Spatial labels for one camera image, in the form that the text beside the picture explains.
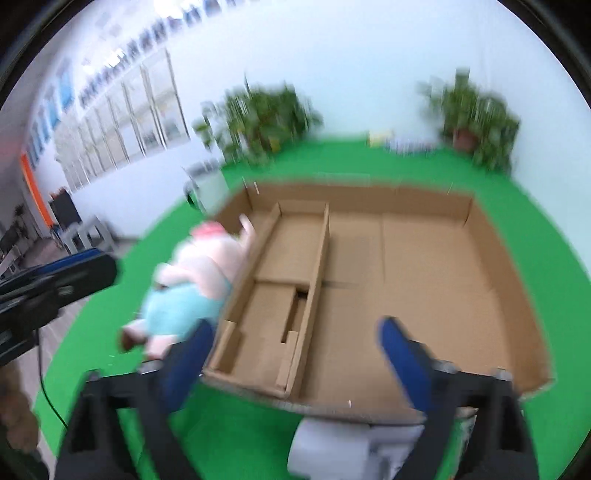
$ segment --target green floor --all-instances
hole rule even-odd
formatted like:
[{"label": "green floor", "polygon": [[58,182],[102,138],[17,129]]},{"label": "green floor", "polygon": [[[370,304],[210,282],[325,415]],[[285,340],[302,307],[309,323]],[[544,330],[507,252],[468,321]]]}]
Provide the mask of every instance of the green floor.
[{"label": "green floor", "polygon": [[[402,158],[370,150],[362,142],[310,143],[284,152],[269,168],[233,168],[226,178],[238,187],[243,176],[290,179],[327,175],[340,181],[371,177],[476,193],[511,250],[549,342],[557,381],[549,391],[528,400],[525,413],[540,478],[557,478],[591,427],[591,284],[561,236],[506,178],[475,170],[447,151]],[[85,371],[98,367],[106,374],[120,374],[137,365],[140,352],[117,352],[117,331],[133,318],[156,263],[168,260],[175,244],[199,219],[184,203],[174,209],[125,258],[119,284],[95,295],[83,309],[47,373],[47,389],[60,412],[68,412]],[[42,398],[36,409],[56,452],[61,425]],[[128,412],[123,416],[133,450],[139,455],[141,441],[135,419]],[[198,387],[172,422],[204,478],[277,480],[290,477],[287,454],[299,420],[293,414]],[[140,464],[145,478],[154,478],[149,463],[142,459]],[[448,473],[442,471],[440,477]]]}]

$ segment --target tile floor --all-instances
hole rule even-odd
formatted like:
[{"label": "tile floor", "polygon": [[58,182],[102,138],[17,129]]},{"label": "tile floor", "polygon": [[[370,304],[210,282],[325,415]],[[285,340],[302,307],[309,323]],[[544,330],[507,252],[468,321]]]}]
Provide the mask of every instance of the tile floor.
[{"label": "tile floor", "polygon": [[[117,242],[115,255],[119,258],[124,257],[133,245],[134,242],[132,241]],[[29,250],[29,252],[27,252],[23,267],[30,268],[36,265],[43,265],[55,260],[59,260],[66,255],[67,252],[60,250],[53,241],[40,241],[35,244],[31,250]],[[43,375],[45,375],[47,372],[47,369],[51,363],[51,359],[53,359],[53,356],[57,352],[62,340],[67,335],[68,330],[76,320],[76,317],[87,301],[88,298],[81,299],[68,305],[66,308],[63,308],[58,318],[41,329],[41,361],[43,364]],[[28,351],[25,355],[20,356],[17,361],[21,370],[23,390],[29,396],[31,402],[34,403],[37,393],[40,390],[37,348]],[[62,416],[67,414],[67,412],[60,413]],[[50,478],[53,479],[56,458],[47,445],[43,435],[41,435],[39,451],[41,452],[43,459],[49,467],[51,473]]]}]

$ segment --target blue gripper pad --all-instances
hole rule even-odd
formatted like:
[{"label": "blue gripper pad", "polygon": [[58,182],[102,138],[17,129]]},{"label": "blue gripper pad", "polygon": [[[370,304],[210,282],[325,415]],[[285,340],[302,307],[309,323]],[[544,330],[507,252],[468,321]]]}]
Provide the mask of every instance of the blue gripper pad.
[{"label": "blue gripper pad", "polygon": [[384,353],[413,407],[423,413],[428,412],[433,389],[433,360],[420,343],[408,338],[394,317],[382,319],[379,337]]},{"label": "blue gripper pad", "polygon": [[187,340],[173,345],[160,370],[160,391],[167,413],[180,410],[191,393],[213,346],[214,331],[203,319]]}]

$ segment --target pink plush toy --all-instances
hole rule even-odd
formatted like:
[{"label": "pink plush toy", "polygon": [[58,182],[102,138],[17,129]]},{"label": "pink plush toy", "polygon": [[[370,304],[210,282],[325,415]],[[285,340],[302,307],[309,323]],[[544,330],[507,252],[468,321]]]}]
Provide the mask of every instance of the pink plush toy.
[{"label": "pink plush toy", "polygon": [[138,320],[122,328],[121,348],[145,345],[146,359],[163,359],[171,345],[185,340],[202,320],[215,328],[217,317],[255,237],[245,215],[236,238],[217,222],[205,222],[154,273]]}]

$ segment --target cardboard flap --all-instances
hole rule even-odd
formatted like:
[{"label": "cardboard flap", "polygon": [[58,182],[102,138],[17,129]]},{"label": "cardboard flap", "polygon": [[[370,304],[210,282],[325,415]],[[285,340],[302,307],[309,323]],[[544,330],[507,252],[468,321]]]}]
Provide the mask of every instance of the cardboard flap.
[{"label": "cardboard flap", "polygon": [[286,213],[315,213],[324,214],[326,202],[310,202],[308,200],[281,200],[279,202],[281,214]]},{"label": "cardboard flap", "polygon": [[525,286],[509,252],[478,205],[472,208],[466,226],[499,301],[515,385],[523,393],[534,391],[552,376],[550,357]]},{"label": "cardboard flap", "polygon": [[465,222],[472,206],[470,195],[399,186],[396,211],[405,216],[431,216]]},{"label": "cardboard flap", "polygon": [[246,188],[239,190],[230,201],[220,210],[214,219],[220,222],[228,233],[237,235],[242,230],[240,215],[250,217],[252,205]]},{"label": "cardboard flap", "polygon": [[366,186],[322,185],[311,183],[261,183],[248,187],[248,197],[255,210],[270,210],[284,200],[305,200],[330,205],[332,212],[382,213],[391,211],[396,188],[391,185]]}]

